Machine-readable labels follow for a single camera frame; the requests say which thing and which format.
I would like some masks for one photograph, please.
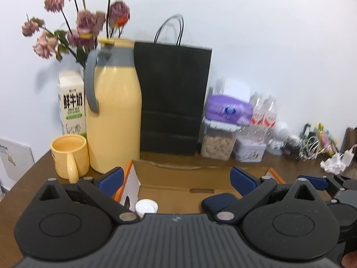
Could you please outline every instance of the yellow jug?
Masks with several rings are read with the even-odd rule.
[[[134,41],[99,38],[84,75],[86,129],[92,168],[106,173],[140,158],[141,89]]]

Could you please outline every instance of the white container lid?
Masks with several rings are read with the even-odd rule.
[[[136,203],[135,211],[141,218],[144,214],[156,214],[158,212],[158,204],[150,199],[142,199]]]
[[[209,126],[211,129],[219,129],[228,132],[235,132],[237,129],[240,129],[240,126],[236,124],[224,123],[214,120],[207,120],[206,118],[203,119],[204,124]]]
[[[265,148],[267,145],[264,142],[261,141],[254,141],[251,139],[245,139],[245,138],[237,138],[236,144],[239,143],[245,147],[263,147]]]

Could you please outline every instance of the milk carton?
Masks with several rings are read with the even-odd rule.
[[[84,83],[78,71],[59,73],[58,103],[62,134],[79,134],[85,137]]]

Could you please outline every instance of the brown tabletop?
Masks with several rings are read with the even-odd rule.
[[[260,163],[239,163],[233,158],[228,161],[217,161],[195,156],[178,156],[169,154],[157,154],[143,152],[141,159],[154,161],[157,163],[170,163],[194,166],[240,166],[247,167],[247,170],[255,168],[274,168],[286,182],[294,182],[300,174],[322,176],[325,173],[320,168],[321,160],[310,160],[295,163],[287,160],[283,156],[273,156],[265,153],[263,161]],[[99,177],[101,174],[93,171],[87,176]],[[354,176],[354,168],[345,172],[346,176]],[[10,268],[19,262],[22,255],[14,239],[14,226],[31,201],[37,190],[47,178],[57,177],[51,153],[46,153],[11,189],[3,201],[0,203],[0,267]],[[59,178],[60,182],[68,183],[67,180]]]

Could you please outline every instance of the flower bouquet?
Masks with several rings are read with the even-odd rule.
[[[49,59],[55,55],[56,59],[61,61],[63,53],[71,53],[76,61],[85,68],[89,51],[95,49],[98,45],[97,37],[99,32],[103,30],[104,22],[106,22],[107,38],[113,37],[116,31],[118,31],[118,37],[120,37],[125,24],[130,19],[129,7],[121,0],[115,1],[111,5],[110,0],[108,0],[106,13],[101,11],[92,13],[87,10],[85,0],[82,0],[83,10],[79,10],[77,0],[73,0],[77,9],[77,20],[76,28],[71,28],[63,11],[65,1],[45,0],[45,9],[47,12],[61,12],[68,30],[56,29],[51,32],[46,28],[43,19],[36,17],[29,19],[27,17],[27,21],[22,26],[22,33],[26,37],[31,37],[42,29],[42,33],[33,46],[33,50],[38,56]]]

